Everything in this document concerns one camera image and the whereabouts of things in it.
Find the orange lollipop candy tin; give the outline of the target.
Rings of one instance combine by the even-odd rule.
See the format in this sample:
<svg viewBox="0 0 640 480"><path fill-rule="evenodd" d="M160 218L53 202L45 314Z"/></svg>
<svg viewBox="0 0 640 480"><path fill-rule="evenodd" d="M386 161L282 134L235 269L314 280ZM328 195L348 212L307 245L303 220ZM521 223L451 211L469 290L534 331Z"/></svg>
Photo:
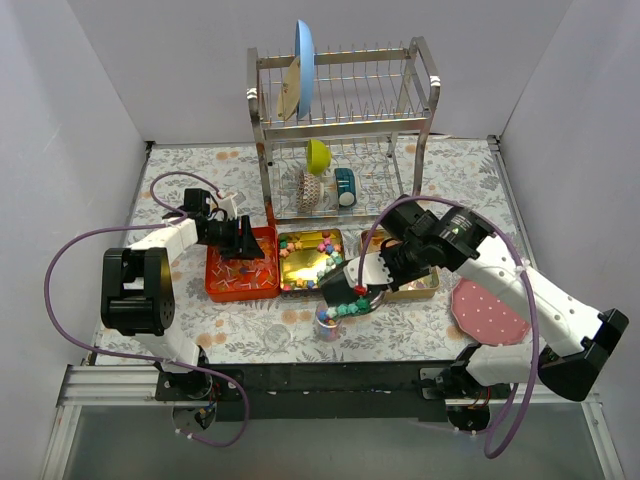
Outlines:
<svg viewBox="0 0 640 480"><path fill-rule="evenodd" d="M280 294L276 230L270 226L254 227L253 233L265 254L263 259L224 259L215 247L207 247L205 291L212 301L243 302Z"/></svg>

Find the gold tin of candies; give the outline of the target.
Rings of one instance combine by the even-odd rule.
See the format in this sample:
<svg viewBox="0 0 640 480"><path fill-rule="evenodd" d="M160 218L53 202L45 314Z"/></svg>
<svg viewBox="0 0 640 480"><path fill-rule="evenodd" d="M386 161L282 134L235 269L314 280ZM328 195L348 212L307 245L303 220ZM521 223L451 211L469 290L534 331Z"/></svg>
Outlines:
<svg viewBox="0 0 640 480"><path fill-rule="evenodd" d="M390 249L400 244L400 241L393 238L386 230L379 228L375 230L367 248L364 248L368 235L368 230L363 230L360 234L360 254L381 251L382 247ZM386 288L384 290L385 299L389 301L429 299L435 295L439 286L438 271L435 267L431 267L420 278L400 285L397 290L392 290L390 287Z"/></svg>

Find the star candy tin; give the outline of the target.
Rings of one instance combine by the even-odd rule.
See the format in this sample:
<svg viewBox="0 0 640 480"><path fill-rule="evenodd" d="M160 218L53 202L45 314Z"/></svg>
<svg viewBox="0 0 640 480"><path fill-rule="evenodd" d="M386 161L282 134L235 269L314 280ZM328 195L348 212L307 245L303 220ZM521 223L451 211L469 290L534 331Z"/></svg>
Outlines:
<svg viewBox="0 0 640 480"><path fill-rule="evenodd" d="M318 283L345 260L338 229L279 233L280 289L284 296L315 293Z"/></svg>

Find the metal scoop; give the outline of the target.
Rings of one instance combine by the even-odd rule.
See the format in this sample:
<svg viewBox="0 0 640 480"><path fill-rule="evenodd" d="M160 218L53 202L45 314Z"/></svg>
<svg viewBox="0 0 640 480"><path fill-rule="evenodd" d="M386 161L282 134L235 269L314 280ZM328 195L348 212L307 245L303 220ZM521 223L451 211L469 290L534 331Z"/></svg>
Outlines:
<svg viewBox="0 0 640 480"><path fill-rule="evenodd" d="M326 304L324 310L333 312L335 318L361 316L376 310L389 290L388 284L375 284L366 275L359 284L358 265L353 262L328 271L318 285Z"/></svg>

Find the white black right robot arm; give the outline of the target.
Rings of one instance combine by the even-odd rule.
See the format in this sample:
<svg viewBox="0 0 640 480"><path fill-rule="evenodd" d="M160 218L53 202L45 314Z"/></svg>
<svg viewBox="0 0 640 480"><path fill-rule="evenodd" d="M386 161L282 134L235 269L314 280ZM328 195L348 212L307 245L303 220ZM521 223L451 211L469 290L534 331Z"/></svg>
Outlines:
<svg viewBox="0 0 640 480"><path fill-rule="evenodd" d="M585 400L628 327L627 316L586 305L525 266L508 236L479 213L450 201L437 217L419 202L403 195L376 220L401 243L383 250L394 281L426 266L447 269L491 292L532 331L528 354L521 345L469 348L452 373L454 389L471 398L488 385L535 374L560 397Z"/></svg>

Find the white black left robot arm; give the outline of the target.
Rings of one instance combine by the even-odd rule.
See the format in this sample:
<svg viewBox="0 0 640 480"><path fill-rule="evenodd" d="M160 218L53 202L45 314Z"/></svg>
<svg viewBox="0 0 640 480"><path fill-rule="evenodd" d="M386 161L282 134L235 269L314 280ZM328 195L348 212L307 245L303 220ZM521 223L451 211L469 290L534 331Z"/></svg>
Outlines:
<svg viewBox="0 0 640 480"><path fill-rule="evenodd" d="M207 362L204 350L173 323L171 263L197 244L213 247L224 260L265 257L233 194L188 188L183 204L160 228L105 252L101 298L103 325L145 346L169 384L193 400L211 392L213 377L200 367Z"/></svg>

